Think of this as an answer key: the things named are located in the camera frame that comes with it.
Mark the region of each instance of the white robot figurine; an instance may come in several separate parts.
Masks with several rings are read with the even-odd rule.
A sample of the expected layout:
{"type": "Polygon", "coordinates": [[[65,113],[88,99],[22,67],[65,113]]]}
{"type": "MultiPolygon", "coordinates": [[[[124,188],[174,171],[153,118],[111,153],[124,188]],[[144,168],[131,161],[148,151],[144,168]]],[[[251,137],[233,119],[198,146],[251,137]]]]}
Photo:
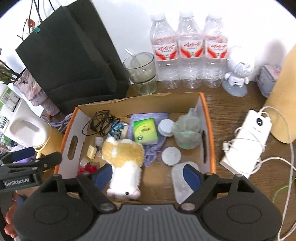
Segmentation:
{"type": "Polygon", "coordinates": [[[234,47],[229,54],[228,69],[231,71],[225,74],[230,86],[238,85],[243,87],[250,82],[248,76],[254,70],[255,59],[241,47],[234,47]]]}

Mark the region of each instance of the purple towel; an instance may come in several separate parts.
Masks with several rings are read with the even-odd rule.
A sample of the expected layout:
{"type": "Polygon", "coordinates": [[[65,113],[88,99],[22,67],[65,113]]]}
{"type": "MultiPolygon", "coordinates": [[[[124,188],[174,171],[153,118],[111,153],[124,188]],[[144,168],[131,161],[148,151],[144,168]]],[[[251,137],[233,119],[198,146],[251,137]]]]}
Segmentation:
{"type": "Polygon", "coordinates": [[[151,162],[155,161],[157,153],[160,152],[161,146],[165,143],[166,138],[159,134],[157,130],[158,124],[164,120],[168,119],[168,113],[148,113],[148,114],[133,114],[130,120],[130,126],[128,128],[128,138],[134,140],[133,136],[133,122],[140,121],[144,119],[154,118],[154,123],[156,126],[158,142],[155,145],[144,145],[145,150],[145,161],[143,166],[148,167],[151,162]]]}

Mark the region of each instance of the cardboard box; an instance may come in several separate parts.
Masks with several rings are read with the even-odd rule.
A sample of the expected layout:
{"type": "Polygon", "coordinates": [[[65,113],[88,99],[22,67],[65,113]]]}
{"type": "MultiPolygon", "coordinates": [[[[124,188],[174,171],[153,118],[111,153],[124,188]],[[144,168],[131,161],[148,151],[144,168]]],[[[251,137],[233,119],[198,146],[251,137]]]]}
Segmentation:
{"type": "MultiPolygon", "coordinates": [[[[89,145],[94,145],[96,135],[84,136],[82,128],[94,116],[97,111],[110,110],[110,113],[123,122],[129,123],[132,114],[166,112],[169,118],[177,121],[180,115],[188,113],[189,108],[194,107],[202,121],[202,144],[192,150],[183,150],[181,162],[195,162],[202,173],[216,172],[213,133],[210,116],[203,93],[160,93],[154,95],[131,97],[127,99],[97,102],[76,107],[72,119],[66,130],[62,143],[61,153],[63,161],[55,168],[63,178],[74,178],[79,162],[87,158],[89,145]]],[[[167,138],[162,150],[169,146],[178,147],[173,137],[167,138]]],[[[100,167],[105,161],[95,157],[93,160],[100,167]]],[[[162,161],[154,161],[149,167],[142,168],[140,184],[141,197],[139,202],[144,204],[176,203],[171,179],[172,167],[166,166],[162,161]]]]}

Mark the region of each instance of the small yellow box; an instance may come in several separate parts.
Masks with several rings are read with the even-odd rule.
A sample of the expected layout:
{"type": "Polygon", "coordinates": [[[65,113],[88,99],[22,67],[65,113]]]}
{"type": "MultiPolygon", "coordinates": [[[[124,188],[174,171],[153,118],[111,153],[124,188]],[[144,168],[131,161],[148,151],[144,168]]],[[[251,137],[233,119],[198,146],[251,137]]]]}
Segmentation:
{"type": "Polygon", "coordinates": [[[98,148],[90,145],[89,149],[87,150],[87,154],[86,156],[89,157],[90,159],[94,159],[96,152],[97,152],[98,148]]]}

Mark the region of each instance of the white wall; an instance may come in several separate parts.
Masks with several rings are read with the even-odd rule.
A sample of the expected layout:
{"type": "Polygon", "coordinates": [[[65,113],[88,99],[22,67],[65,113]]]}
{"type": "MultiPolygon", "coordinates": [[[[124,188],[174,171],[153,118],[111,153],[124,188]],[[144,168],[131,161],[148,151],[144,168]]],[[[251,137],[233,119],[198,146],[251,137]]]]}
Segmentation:
{"type": "MultiPolygon", "coordinates": [[[[275,0],[92,0],[120,59],[128,57],[130,51],[151,52],[149,31],[150,14],[164,11],[174,29],[178,26],[178,13],[190,9],[202,29],[209,9],[219,6],[229,33],[230,46],[241,45],[256,56],[256,73],[263,64],[282,64],[285,56],[296,42],[296,19],[275,0]]],[[[52,0],[54,7],[68,5],[73,0],[52,0]]],[[[24,68],[15,49],[21,43],[16,34],[22,33],[24,20],[28,17],[31,0],[21,0],[1,19],[1,28],[10,29],[10,37],[0,38],[1,59],[15,71],[24,68]]],[[[52,10],[47,0],[44,3],[46,15],[52,10]]],[[[38,17],[33,5],[32,17],[38,17]]]]}

